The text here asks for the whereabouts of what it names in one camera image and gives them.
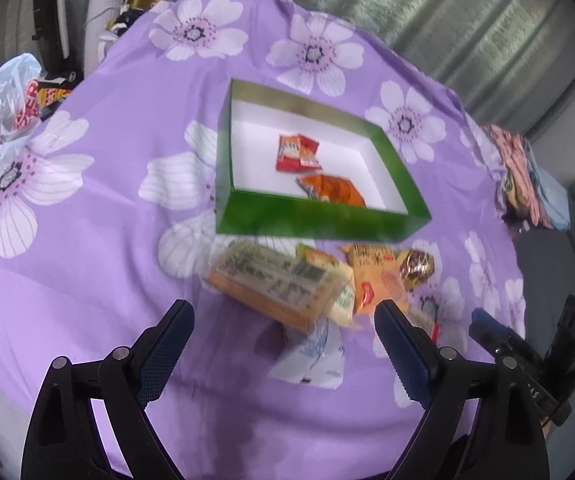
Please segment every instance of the red snack packet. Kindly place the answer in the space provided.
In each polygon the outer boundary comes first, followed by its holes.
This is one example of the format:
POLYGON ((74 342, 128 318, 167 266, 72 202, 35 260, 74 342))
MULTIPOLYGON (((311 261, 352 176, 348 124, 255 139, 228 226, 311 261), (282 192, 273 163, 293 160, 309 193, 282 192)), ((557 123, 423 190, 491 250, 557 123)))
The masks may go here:
POLYGON ((313 171, 320 170, 316 160, 319 143, 303 135, 280 136, 277 171, 313 171))

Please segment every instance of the packaged food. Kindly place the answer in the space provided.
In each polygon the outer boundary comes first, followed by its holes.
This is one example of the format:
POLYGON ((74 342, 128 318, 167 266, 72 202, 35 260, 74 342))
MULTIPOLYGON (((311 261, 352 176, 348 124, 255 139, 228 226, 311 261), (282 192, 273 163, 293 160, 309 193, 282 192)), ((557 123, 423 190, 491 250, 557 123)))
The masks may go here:
POLYGON ((347 178, 319 173, 301 176, 296 181, 308 197, 314 200, 365 207, 365 200, 361 193, 347 178))
POLYGON ((338 326, 322 319, 310 335, 286 326, 283 332, 286 346, 270 370, 270 377, 331 390, 341 386, 345 351, 338 326))
POLYGON ((407 291, 391 248, 355 244, 341 249, 354 270, 356 314, 374 314, 376 305, 383 300, 394 301, 407 313, 407 291))
POLYGON ((427 312, 411 306, 405 313, 405 317, 407 317, 411 325, 422 328, 434 343, 437 342, 439 338, 439 324, 427 312))
POLYGON ((280 136, 277 171, 314 171, 321 165, 316 160, 319 143, 303 135, 280 136))
POLYGON ((352 319, 355 303, 354 271, 352 267, 334 256, 330 256, 330 254, 308 247, 305 244, 299 244, 296 247, 296 257, 320 269, 336 272, 347 281, 343 292, 332 305, 328 318, 345 328, 360 328, 360 325, 352 319))
POLYGON ((217 258, 208 282, 305 334, 329 314, 347 285, 336 272, 249 241, 234 243, 217 258))
POLYGON ((423 285, 434 274, 434 257, 417 249, 404 249, 396 255, 405 288, 423 285))

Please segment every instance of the plastic bag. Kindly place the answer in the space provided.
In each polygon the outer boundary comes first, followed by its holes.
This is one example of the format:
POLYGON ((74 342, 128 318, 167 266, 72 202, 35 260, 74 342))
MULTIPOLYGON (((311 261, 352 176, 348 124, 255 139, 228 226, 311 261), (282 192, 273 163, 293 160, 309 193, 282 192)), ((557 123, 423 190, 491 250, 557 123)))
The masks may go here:
POLYGON ((40 74, 32 54, 21 54, 0 68, 0 177, 40 123, 40 74))

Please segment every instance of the screw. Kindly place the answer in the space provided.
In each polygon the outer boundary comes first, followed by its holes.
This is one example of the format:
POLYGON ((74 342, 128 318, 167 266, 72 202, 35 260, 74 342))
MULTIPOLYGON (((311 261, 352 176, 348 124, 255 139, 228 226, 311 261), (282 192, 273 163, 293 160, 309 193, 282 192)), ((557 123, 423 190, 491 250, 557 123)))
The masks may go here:
POLYGON ((441 354, 442 358, 445 358, 448 361, 452 361, 452 360, 456 359, 456 355, 457 355, 456 350, 453 349, 451 346, 443 346, 443 348, 440 349, 439 353, 441 354))
POLYGON ((112 352, 112 357, 114 357, 117 361, 121 361, 122 359, 125 359, 129 355, 130 355, 130 349, 124 346, 115 348, 114 352, 112 352))
POLYGON ((509 355, 503 358, 503 364, 506 365, 506 367, 510 368, 511 370, 514 370, 514 368, 516 368, 518 365, 517 360, 514 359, 513 357, 510 357, 509 355))
POLYGON ((68 360, 65 357, 57 357, 52 361, 52 367, 56 368, 56 370, 60 370, 65 365, 68 364, 68 360))

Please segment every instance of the blue cloth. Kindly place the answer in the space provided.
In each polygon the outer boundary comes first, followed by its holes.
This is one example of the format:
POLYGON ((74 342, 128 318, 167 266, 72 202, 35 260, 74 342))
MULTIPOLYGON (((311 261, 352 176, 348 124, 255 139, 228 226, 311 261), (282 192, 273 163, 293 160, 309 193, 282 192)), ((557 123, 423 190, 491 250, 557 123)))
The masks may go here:
POLYGON ((567 190, 546 170, 536 163, 534 152, 529 141, 523 138, 523 146, 527 155, 527 170, 543 203, 545 213, 558 231, 570 228, 570 203, 567 190))

